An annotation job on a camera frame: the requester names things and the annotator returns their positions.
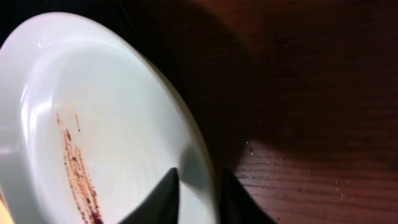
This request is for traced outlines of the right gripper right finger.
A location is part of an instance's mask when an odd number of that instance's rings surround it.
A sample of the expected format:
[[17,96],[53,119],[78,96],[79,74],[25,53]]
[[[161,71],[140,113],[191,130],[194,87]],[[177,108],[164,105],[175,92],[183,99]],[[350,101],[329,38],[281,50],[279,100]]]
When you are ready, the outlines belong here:
[[275,224],[228,169],[223,172],[220,193],[221,224]]

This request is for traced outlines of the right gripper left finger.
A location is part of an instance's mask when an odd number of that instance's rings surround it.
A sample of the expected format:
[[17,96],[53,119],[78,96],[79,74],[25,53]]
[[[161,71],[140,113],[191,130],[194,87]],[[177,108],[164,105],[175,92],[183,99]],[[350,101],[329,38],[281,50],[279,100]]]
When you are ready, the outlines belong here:
[[121,224],[177,224],[179,205],[179,178],[177,169],[173,167]]

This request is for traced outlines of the pale mint plate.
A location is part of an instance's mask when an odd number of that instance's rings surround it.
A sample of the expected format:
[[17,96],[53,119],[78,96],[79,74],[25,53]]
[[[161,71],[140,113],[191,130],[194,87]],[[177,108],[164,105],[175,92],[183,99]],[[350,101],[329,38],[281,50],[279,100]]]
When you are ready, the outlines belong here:
[[1,193],[15,223],[119,223],[171,168],[179,223],[218,223],[208,151],[166,77],[82,16],[32,17],[1,47]]

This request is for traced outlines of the yellow plate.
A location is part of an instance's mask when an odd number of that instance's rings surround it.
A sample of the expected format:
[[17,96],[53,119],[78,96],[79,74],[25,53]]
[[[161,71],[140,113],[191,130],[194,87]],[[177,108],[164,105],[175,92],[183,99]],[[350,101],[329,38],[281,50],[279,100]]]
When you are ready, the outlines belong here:
[[14,224],[2,192],[0,193],[0,224]]

